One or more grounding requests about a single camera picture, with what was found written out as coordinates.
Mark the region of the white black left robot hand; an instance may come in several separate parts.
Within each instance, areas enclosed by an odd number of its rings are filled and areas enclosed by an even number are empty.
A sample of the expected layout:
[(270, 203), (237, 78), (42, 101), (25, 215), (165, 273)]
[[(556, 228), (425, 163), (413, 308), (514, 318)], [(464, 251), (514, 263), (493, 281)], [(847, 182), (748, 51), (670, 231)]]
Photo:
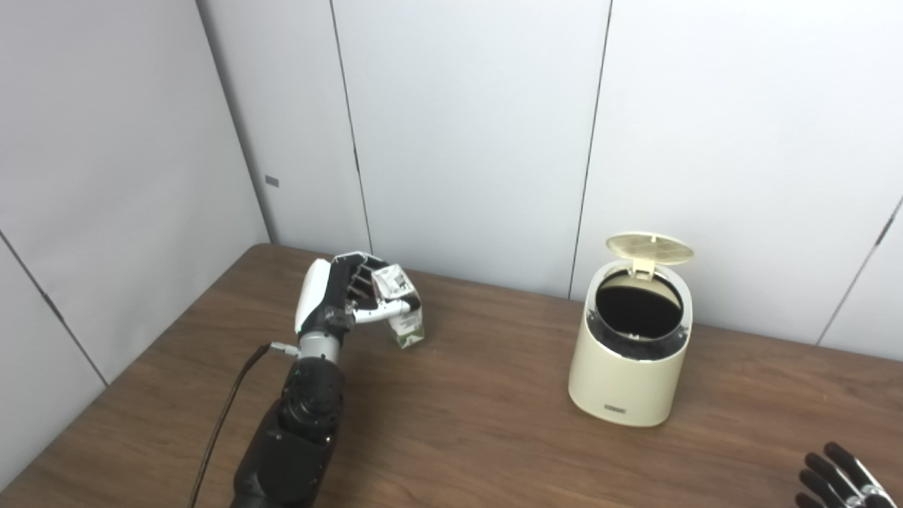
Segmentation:
[(423, 300), (403, 267), (362, 251), (314, 260), (296, 309), (298, 337), (319, 331), (342, 339), (367, 322), (386, 322), (403, 349), (425, 338)]

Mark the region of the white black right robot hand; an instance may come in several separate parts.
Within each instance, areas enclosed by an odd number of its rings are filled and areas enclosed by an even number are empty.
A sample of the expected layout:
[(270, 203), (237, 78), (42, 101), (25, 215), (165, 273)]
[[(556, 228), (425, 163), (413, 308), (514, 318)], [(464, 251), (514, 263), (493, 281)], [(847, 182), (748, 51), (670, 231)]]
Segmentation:
[(808, 453), (804, 466), (799, 480), (807, 491), (794, 496), (796, 507), (897, 507), (868, 467), (835, 441), (821, 454)]

